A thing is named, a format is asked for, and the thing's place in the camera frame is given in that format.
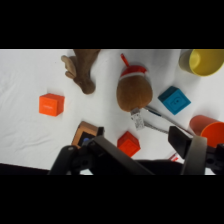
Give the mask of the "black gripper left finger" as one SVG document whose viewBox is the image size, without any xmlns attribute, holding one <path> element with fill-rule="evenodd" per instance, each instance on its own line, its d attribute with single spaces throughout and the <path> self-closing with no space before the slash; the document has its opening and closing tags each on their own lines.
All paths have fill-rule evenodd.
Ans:
<svg viewBox="0 0 224 224">
<path fill-rule="evenodd" d="M 91 140 L 87 149 L 92 157 L 90 171 L 94 175 L 153 175 L 103 136 Z"/>
</svg>

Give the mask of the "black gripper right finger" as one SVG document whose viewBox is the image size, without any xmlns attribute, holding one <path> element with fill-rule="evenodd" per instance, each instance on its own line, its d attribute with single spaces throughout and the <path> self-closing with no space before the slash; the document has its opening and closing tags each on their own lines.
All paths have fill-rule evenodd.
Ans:
<svg viewBox="0 0 224 224">
<path fill-rule="evenodd" d="M 169 128 L 168 142 L 184 160 L 182 175 L 203 175 L 207 154 L 207 139 L 200 136 L 189 138 L 175 126 Z"/>
</svg>

